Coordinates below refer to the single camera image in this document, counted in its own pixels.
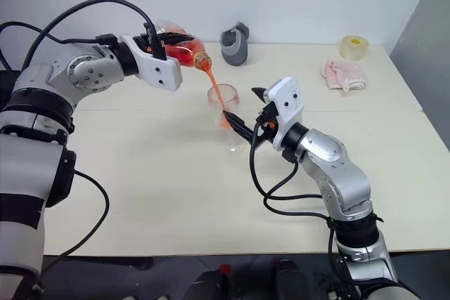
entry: orange liquid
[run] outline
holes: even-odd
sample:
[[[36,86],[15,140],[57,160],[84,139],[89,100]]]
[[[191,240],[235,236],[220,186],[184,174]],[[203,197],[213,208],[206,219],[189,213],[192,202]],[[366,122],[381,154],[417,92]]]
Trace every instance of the orange liquid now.
[[[214,74],[212,73],[211,68],[207,67],[206,69],[204,69],[204,71],[206,72],[206,74],[208,74],[208,77],[211,80],[212,88],[214,88],[214,91],[216,92],[216,95],[217,95],[217,97],[218,97],[218,99],[219,99],[219,101],[221,103],[222,110],[227,110],[228,111],[228,108],[225,106],[224,99],[222,97],[222,93],[220,92],[220,88],[217,85],[216,78],[214,77]],[[225,118],[225,116],[223,114],[222,114],[222,116],[220,118],[219,125],[223,129],[231,129],[231,125],[228,123],[228,121],[226,120],[226,118]]]

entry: table surface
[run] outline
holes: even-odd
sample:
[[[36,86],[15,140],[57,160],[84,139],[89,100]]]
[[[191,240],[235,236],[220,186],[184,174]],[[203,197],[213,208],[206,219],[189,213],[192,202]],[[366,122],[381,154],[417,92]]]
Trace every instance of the table surface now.
[[[449,151],[381,46],[371,46],[361,61],[368,87],[350,93],[328,90],[320,75],[323,60],[338,58],[337,46],[251,44],[241,67],[227,65],[218,44],[206,48],[217,80],[238,89],[240,115],[250,126],[262,107],[250,88],[297,77],[303,124],[343,141],[366,173],[390,250],[450,248]],[[264,208],[250,177],[250,146],[240,154],[225,151],[207,106],[207,77],[183,71],[176,93],[130,77],[79,104],[68,147],[77,153],[77,169],[108,191],[111,208],[74,255],[325,252],[328,229],[321,219]],[[292,169],[270,144],[257,151],[256,165],[266,190]],[[283,191],[317,193],[317,187],[300,169]],[[97,189],[76,177],[69,198],[46,210],[45,254],[84,237],[103,205]],[[273,205],[326,212],[321,200]]]

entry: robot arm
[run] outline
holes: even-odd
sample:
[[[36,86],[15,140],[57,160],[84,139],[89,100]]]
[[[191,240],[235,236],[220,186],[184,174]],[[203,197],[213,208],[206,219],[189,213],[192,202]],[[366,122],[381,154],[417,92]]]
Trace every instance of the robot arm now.
[[[153,58],[129,36],[104,41],[65,45],[49,64],[26,68],[0,112],[0,299],[43,292],[44,211],[70,192],[76,155],[65,146],[78,102],[130,75],[169,91],[180,87],[177,59]]]
[[[258,136],[257,145],[265,140],[272,142],[274,149],[283,151],[289,162],[300,162],[320,190],[346,270],[346,275],[338,275],[341,281],[358,286],[359,293],[367,285],[380,282],[384,292],[392,295],[383,299],[417,299],[398,287],[383,234],[376,227],[377,216],[373,213],[366,175],[348,158],[342,142],[297,122],[303,102],[295,78],[282,79],[268,89],[252,90],[266,103],[257,118],[264,131]],[[224,114],[233,129],[250,142],[253,131],[243,120],[229,112]],[[394,297],[398,292],[405,294],[404,291],[410,297]]]

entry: pink towel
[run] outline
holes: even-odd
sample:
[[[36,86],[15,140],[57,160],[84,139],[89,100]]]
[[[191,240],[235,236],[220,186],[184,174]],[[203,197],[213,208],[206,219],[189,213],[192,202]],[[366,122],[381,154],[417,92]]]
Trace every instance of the pink towel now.
[[[326,78],[329,89],[364,89],[366,79],[357,63],[327,60],[322,67],[322,76]]]

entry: black cable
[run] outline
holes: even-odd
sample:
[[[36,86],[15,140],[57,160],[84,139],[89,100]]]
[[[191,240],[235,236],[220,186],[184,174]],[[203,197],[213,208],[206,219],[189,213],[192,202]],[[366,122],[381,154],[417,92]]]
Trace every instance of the black cable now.
[[[36,26],[27,24],[26,22],[20,22],[20,21],[8,21],[8,22],[4,22],[3,24],[0,25],[0,34],[3,32],[3,30],[7,27],[10,26],[19,26],[19,27],[25,27],[25,28],[29,28],[30,30],[36,31],[38,33],[42,33],[42,30]],[[97,39],[66,39],[66,40],[60,40],[56,37],[54,37],[51,34],[46,34],[46,37],[53,40],[54,42],[58,43],[58,44],[97,44],[98,40]],[[6,61],[3,53],[1,52],[0,49],[0,62],[1,64],[6,68],[6,70],[8,70],[9,72],[12,72],[13,69],[11,68],[11,66],[8,64],[8,62]]]
[[[156,32],[156,28],[154,26],[154,24],[152,23],[152,21],[150,20],[150,18],[148,17],[148,15],[146,15],[146,13],[144,11],[142,11],[139,7],[137,7],[136,5],[125,1],[125,0],[86,0],[83,1],[80,4],[77,4],[71,8],[69,8],[68,10],[66,10],[65,12],[61,13],[58,17],[56,17],[55,19],[53,19],[43,30],[42,32],[39,34],[39,36],[34,40],[33,45],[31,45],[27,56],[25,57],[25,61],[23,62],[23,66],[22,66],[22,70],[24,70],[26,67],[28,67],[31,63],[31,59],[33,58],[34,53],[37,50],[37,47],[39,46],[39,44],[42,42],[42,40],[44,40],[44,37],[61,21],[63,21],[66,17],[68,17],[69,15],[72,15],[73,13],[86,8],[88,6],[91,5],[95,5],[95,4],[100,4],[100,3],[116,3],[116,4],[121,4],[124,5],[126,7],[131,8],[132,10],[136,11],[137,13],[139,13],[144,20],[146,21],[146,24],[148,26],[148,29],[150,31],[150,37],[151,39],[154,40],[158,40],[158,35]]]
[[[253,183],[256,186],[256,189],[258,189],[258,192],[264,198],[267,198],[268,200],[299,200],[299,199],[304,198],[304,195],[272,196],[269,193],[266,193],[262,189],[261,185],[259,184],[258,177],[256,175],[256,170],[255,170],[255,150],[256,150],[256,143],[257,143],[258,131],[259,131],[259,127],[260,126],[261,126],[261,124],[259,122],[256,122],[255,127],[253,129],[252,142],[250,144],[250,173],[252,175],[252,180],[253,180]],[[291,175],[295,175],[296,172],[297,172],[297,170],[295,169],[295,172],[292,172]],[[285,179],[287,179],[286,181],[285,180],[281,181],[280,183],[283,182],[281,185],[283,185],[284,183],[289,181],[292,178],[291,175],[289,175],[287,178],[285,178]],[[313,197],[313,198],[322,198],[322,196],[320,196],[320,195],[314,195],[314,196],[318,196],[318,197]]]
[[[317,213],[317,212],[286,212],[286,211],[280,211],[277,210],[269,205],[267,202],[268,200],[301,200],[305,198],[322,198],[321,195],[314,195],[314,194],[303,194],[303,195],[294,195],[294,196],[273,196],[272,194],[276,192],[279,188],[281,188],[283,185],[285,185],[296,173],[298,170],[298,162],[294,163],[294,169],[289,174],[288,177],[284,178],[281,182],[277,183],[268,193],[266,193],[261,185],[259,184],[258,177],[256,175],[255,170],[255,150],[256,150],[256,143],[257,143],[257,136],[259,131],[260,123],[257,122],[255,124],[255,127],[253,129],[253,135],[252,135],[252,142],[250,146],[250,173],[252,174],[253,183],[255,184],[256,188],[258,189],[259,193],[264,197],[263,204],[264,206],[273,213],[281,214],[284,216],[313,216],[313,217],[319,217],[324,220],[328,220],[328,217]]]
[[[103,212],[102,216],[98,220],[97,224],[92,228],[92,230],[83,239],[81,239],[78,242],[78,244],[76,244],[72,248],[68,249],[66,252],[64,252],[64,253],[60,254],[59,256],[57,256],[55,259],[50,261],[50,263],[47,266],[45,266],[42,269],[42,275],[45,275],[59,261],[63,260],[69,254],[73,253],[74,251],[79,249],[85,242],[87,242],[89,240],[89,238],[92,237],[92,235],[97,231],[97,229],[100,227],[102,222],[105,220],[106,216],[108,215],[108,211],[110,209],[110,200],[108,198],[108,194],[106,193],[105,189],[103,189],[103,187],[100,185],[100,183],[98,183],[95,179],[93,179],[92,177],[90,177],[90,176],[88,176],[86,174],[83,174],[80,171],[75,170],[75,174],[80,176],[80,177],[82,177],[82,178],[87,179],[88,181],[93,183],[100,190],[101,194],[103,195],[103,198],[105,198],[105,211]]]

